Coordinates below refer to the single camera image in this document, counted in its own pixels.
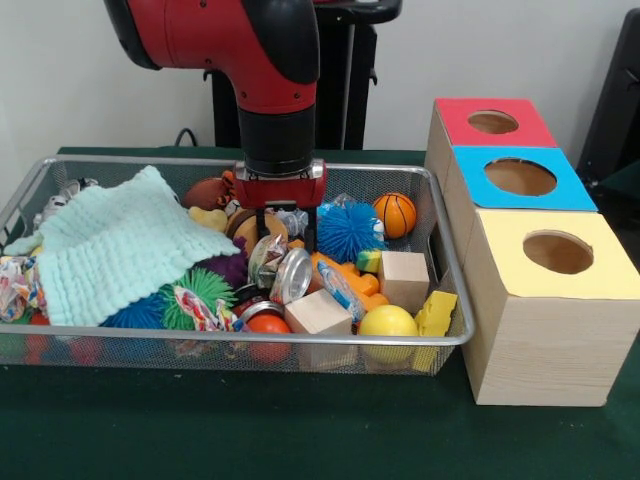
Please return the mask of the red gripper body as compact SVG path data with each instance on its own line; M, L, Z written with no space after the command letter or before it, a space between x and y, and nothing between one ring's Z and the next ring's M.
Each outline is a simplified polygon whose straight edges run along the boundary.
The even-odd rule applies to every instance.
M245 209L278 206L312 209L322 203L326 192L324 160L313 160L308 168L295 174L272 177L254 172L244 161L238 161L233 173L236 198Z

